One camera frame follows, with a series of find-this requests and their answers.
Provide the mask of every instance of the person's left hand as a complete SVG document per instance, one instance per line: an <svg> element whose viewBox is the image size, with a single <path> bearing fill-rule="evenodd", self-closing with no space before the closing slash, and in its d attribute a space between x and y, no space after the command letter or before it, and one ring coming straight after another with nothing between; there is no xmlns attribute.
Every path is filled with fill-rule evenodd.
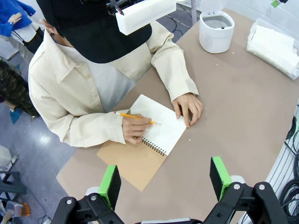
<svg viewBox="0 0 299 224"><path fill-rule="evenodd" d="M177 119L181 116L181 110L179 106L182 107L182 112L185 120L185 124L187 127L190 125L194 125L196 121L200 118L202 112L202 104L201 102L196 99L196 97L192 93L186 93L178 98L176 98L172 105L174 107L174 111L176 112ZM189 122L189 110L192 112L192 120Z"/></svg>

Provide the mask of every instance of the cream jacket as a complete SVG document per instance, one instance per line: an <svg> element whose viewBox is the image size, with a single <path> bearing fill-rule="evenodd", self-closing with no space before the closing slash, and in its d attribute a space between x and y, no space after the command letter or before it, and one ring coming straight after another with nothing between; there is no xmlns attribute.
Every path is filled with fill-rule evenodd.
<svg viewBox="0 0 299 224"><path fill-rule="evenodd" d="M135 82L153 65L171 101L188 92L198 94L188 75L183 51L171 40L173 34L158 22L151 26L152 35L146 43L111 65ZM48 32L29 65L28 83L34 106L61 142L76 147L107 140L125 144L123 117L103 113L88 67L67 57Z"/></svg>

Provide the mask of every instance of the blue shoe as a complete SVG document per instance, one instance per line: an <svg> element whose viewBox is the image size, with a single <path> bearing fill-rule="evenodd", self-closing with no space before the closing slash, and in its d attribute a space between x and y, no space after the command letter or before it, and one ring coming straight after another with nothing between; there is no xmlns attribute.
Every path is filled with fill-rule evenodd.
<svg viewBox="0 0 299 224"><path fill-rule="evenodd" d="M10 109L10 118L11 121L13 122L13 124L15 124L17 122L17 120L20 118L20 116L22 115L23 111L21 111L18 108L15 109Z"/></svg>

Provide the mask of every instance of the floor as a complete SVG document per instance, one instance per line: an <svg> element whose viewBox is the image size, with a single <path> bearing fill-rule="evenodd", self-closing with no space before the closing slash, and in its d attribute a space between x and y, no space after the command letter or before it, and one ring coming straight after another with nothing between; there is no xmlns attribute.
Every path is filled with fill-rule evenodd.
<svg viewBox="0 0 299 224"><path fill-rule="evenodd" d="M187 7L177 4L177 10L170 14L186 26L192 26L191 11ZM165 16L158 20L169 31L174 33L176 42L189 28ZM21 75L28 79L28 65L19 54L10 61L13 66L20 64ZM58 137L51 133L43 120L37 118L31 122L31 117L22 114L15 125L9 116L9 108L0 104L0 145L10 149L12 156L19 155L13 171L21 173L21 180L27 186L28 193L19 198L31 207L31 215L15 219L16 224L42 224L38 220L44 215L53 218L61 198L67 196L56 180L56 175L76 148L61 143Z"/></svg>

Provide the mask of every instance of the cap brim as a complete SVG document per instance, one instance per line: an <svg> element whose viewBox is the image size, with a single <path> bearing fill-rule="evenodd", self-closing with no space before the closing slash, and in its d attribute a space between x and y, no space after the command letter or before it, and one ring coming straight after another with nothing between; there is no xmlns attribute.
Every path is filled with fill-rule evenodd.
<svg viewBox="0 0 299 224"><path fill-rule="evenodd" d="M58 30L86 59L95 63L108 63L135 50L151 36L147 25L126 36L118 29L114 16Z"/></svg>

